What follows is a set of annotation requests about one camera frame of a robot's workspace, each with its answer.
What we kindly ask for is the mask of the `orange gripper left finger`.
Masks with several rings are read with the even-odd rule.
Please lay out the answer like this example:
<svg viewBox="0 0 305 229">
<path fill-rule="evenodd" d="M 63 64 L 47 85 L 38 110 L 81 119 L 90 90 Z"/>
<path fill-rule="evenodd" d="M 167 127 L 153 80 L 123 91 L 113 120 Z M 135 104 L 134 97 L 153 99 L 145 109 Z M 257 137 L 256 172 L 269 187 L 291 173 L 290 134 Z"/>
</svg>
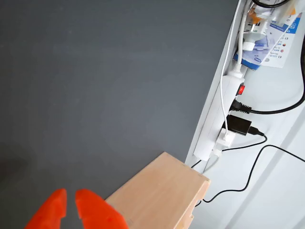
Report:
<svg viewBox="0 0 305 229">
<path fill-rule="evenodd" d="M 66 217 L 67 191 L 54 191 L 33 215 L 25 229 L 59 229 L 61 219 Z"/>
</svg>

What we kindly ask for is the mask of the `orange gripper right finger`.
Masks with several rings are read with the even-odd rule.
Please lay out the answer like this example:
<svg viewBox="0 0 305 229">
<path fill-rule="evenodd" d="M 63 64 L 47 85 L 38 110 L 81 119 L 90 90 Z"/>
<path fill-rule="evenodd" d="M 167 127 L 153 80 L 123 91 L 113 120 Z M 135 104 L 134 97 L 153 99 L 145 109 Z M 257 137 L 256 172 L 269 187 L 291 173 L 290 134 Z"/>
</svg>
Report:
<svg viewBox="0 0 305 229">
<path fill-rule="evenodd" d="M 75 194 L 78 215 L 85 229 L 127 229 L 124 217 L 96 193 L 80 189 Z"/>
</svg>

